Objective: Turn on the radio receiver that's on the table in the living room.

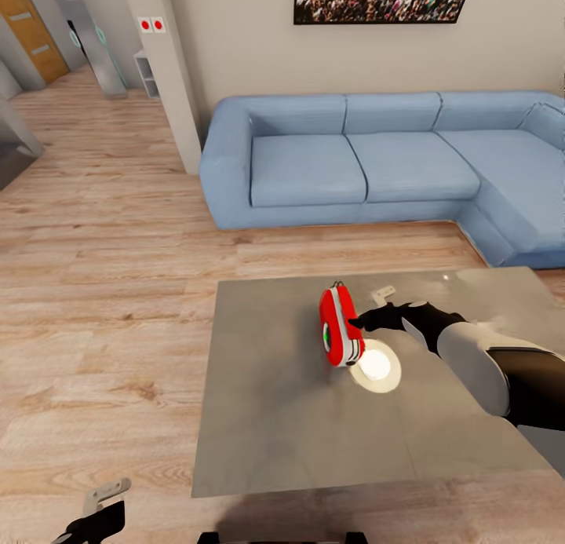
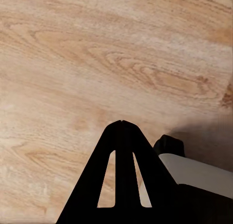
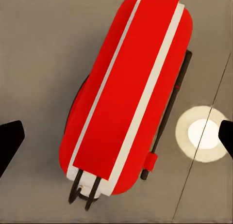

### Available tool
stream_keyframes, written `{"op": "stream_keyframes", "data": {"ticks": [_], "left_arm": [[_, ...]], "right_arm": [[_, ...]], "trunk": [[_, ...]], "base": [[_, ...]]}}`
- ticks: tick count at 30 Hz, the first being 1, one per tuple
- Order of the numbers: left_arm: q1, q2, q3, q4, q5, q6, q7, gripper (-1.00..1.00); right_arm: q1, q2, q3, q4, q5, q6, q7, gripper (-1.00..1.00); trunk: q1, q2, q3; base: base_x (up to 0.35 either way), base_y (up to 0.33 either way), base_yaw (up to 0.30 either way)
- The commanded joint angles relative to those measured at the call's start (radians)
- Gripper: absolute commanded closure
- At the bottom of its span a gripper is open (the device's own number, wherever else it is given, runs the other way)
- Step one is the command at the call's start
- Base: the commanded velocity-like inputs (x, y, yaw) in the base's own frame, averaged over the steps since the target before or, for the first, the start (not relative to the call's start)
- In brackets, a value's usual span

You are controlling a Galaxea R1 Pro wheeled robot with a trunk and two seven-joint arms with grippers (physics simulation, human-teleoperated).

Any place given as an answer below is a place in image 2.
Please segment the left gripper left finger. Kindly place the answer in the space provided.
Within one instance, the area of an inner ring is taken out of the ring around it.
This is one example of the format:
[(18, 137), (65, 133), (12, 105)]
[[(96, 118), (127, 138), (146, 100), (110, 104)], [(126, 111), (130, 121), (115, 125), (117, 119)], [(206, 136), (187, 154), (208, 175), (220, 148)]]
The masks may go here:
[[(98, 208), (109, 157), (114, 150), (115, 206)], [(129, 224), (121, 120), (104, 130), (56, 224)]]

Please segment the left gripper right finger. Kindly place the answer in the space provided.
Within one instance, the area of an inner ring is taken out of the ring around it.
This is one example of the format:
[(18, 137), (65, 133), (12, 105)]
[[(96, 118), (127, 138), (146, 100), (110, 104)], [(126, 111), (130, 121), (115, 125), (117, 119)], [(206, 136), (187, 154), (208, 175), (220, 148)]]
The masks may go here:
[[(204, 224), (141, 129), (123, 120), (122, 137), (129, 224)], [(133, 153), (151, 208), (140, 203)]]

